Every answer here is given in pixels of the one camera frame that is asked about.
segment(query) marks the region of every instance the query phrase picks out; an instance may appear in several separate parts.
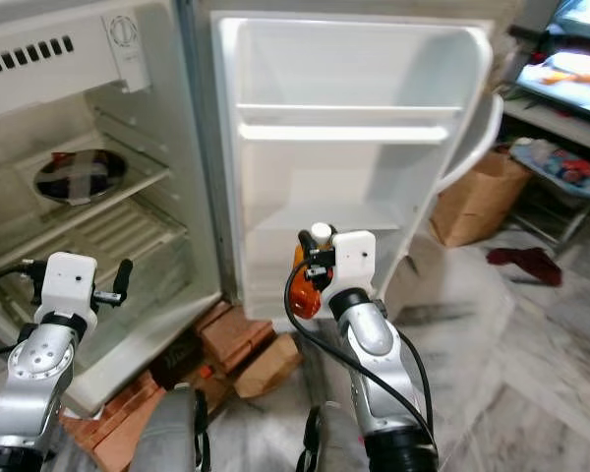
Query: red cloth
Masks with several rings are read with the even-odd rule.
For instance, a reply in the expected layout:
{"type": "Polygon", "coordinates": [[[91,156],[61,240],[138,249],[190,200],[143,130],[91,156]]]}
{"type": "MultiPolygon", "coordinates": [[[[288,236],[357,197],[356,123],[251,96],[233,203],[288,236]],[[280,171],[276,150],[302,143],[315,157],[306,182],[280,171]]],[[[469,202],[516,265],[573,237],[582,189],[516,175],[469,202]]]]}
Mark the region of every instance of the red cloth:
{"type": "Polygon", "coordinates": [[[551,261],[542,248],[492,249],[487,255],[488,263],[495,266],[516,264],[525,272],[537,277],[547,285],[561,286],[561,269],[551,261]]]}

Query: television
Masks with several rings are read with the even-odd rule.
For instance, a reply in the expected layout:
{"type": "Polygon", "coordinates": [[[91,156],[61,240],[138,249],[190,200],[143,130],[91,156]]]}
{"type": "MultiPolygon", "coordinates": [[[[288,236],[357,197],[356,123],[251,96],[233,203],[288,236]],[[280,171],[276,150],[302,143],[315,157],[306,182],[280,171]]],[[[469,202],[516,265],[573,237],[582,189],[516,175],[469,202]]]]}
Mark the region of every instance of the television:
{"type": "Polygon", "coordinates": [[[562,0],[516,84],[590,118],[590,0],[562,0]]]}

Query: refrigerator vent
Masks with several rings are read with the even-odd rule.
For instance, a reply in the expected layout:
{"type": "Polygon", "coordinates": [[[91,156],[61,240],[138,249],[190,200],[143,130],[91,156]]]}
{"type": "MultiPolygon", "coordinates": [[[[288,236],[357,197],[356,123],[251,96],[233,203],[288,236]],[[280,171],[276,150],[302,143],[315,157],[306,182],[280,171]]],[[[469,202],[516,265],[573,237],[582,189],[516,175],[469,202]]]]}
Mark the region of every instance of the refrigerator vent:
{"type": "Polygon", "coordinates": [[[61,36],[61,39],[53,37],[47,41],[39,41],[37,44],[17,47],[12,51],[2,51],[0,53],[0,73],[5,72],[5,69],[26,66],[29,62],[47,60],[52,56],[60,56],[64,52],[71,53],[74,50],[72,38],[65,34],[61,36]]]}

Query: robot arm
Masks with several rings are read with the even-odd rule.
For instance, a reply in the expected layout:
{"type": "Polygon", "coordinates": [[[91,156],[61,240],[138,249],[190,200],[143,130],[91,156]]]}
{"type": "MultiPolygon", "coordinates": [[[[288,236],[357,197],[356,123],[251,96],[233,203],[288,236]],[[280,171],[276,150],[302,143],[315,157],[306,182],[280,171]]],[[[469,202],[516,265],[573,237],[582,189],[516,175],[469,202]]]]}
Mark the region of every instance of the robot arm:
{"type": "MultiPolygon", "coordinates": [[[[320,233],[319,227],[313,228],[315,233],[320,233]]],[[[421,417],[413,384],[400,360],[402,339],[370,299],[375,236],[368,231],[333,234],[318,245],[311,242],[315,239],[310,233],[300,234],[300,241],[308,241],[307,260],[301,266],[306,267],[311,284],[322,290],[322,309],[329,309],[336,319],[341,351],[352,361],[348,365],[352,400],[370,471],[436,471],[438,455],[431,425],[421,417]],[[389,394],[381,384],[396,395],[389,394]],[[398,394],[405,401],[398,401],[398,394]]],[[[291,307],[286,302],[289,313],[291,307]]]]}
{"type": "Polygon", "coordinates": [[[41,288],[37,326],[9,356],[0,391],[0,471],[41,468],[61,395],[72,381],[75,353],[96,328],[97,303],[124,301],[132,267],[130,261],[121,263],[114,293],[94,291],[96,260],[55,253],[41,280],[33,281],[41,288]]]}

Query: refrigerator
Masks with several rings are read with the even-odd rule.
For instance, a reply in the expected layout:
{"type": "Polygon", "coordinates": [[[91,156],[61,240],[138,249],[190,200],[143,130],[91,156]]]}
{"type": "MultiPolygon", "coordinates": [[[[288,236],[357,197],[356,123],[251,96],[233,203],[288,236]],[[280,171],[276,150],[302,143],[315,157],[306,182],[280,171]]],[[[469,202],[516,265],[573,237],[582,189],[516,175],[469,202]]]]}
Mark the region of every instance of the refrigerator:
{"type": "MultiPolygon", "coordinates": [[[[95,413],[220,299],[283,319],[300,229],[377,237],[383,296],[437,192],[480,158],[484,91],[514,2],[0,1],[0,268],[56,251],[109,289],[64,397],[95,413]],[[127,175],[85,205],[34,187],[51,152],[108,149],[127,175]]],[[[30,284],[0,282],[1,337],[30,284]]]]}

